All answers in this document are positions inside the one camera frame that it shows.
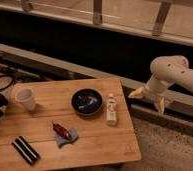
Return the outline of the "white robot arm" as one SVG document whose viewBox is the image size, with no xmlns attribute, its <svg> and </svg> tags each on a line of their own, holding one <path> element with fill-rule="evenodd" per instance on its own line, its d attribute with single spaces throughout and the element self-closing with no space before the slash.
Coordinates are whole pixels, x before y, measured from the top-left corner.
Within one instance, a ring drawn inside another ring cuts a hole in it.
<svg viewBox="0 0 193 171">
<path fill-rule="evenodd" d="M 177 84 L 193 93 L 193 69 L 181 55 L 160 56 L 150 64 L 151 77 L 147 83 L 131 91 L 129 98 L 146 98 L 153 102 L 159 113 L 165 110 L 165 94 L 169 87 Z"/>
</svg>

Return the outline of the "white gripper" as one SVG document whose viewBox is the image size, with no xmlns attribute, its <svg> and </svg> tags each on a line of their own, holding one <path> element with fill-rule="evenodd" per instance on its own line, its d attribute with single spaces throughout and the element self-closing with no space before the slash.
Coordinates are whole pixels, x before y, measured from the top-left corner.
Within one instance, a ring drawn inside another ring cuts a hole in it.
<svg viewBox="0 0 193 171">
<path fill-rule="evenodd" d="M 165 96 L 166 90 L 170 87 L 170 83 L 167 81 L 158 80 L 156 78 L 150 78 L 147 83 L 143 87 L 139 87 L 136 90 L 132 91 L 128 97 L 129 98 L 137 98 L 140 99 L 144 96 L 156 102 L 154 104 L 155 108 L 160 114 L 164 113 L 165 110 L 165 100 L 163 97 Z"/>
</svg>

